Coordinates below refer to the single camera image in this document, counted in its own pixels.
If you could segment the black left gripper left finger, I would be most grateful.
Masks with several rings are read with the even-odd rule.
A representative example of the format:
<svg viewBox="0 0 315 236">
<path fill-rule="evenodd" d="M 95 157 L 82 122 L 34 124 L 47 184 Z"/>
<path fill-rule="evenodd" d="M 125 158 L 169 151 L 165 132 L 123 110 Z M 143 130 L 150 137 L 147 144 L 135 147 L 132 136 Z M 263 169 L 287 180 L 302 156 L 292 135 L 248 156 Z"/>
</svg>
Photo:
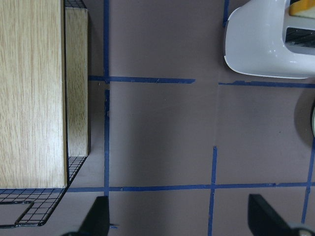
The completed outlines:
<svg viewBox="0 0 315 236">
<path fill-rule="evenodd" d="M 63 236 L 107 236 L 110 228 L 109 198 L 96 197 L 79 229 Z"/>
</svg>

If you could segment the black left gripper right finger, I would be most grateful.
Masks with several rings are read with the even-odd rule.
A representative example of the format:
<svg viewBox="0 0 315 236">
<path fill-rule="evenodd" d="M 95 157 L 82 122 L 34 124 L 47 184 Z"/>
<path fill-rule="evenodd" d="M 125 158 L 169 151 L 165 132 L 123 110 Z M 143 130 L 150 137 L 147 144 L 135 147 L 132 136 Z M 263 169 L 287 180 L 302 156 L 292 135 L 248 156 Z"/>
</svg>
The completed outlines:
<svg viewBox="0 0 315 236">
<path fill-rule="evenodd" d="M 248 227 L 254 236 L 313 236 L 314 230 L 288 224 L 260 194 L 249 194 Z"/>
</svg>

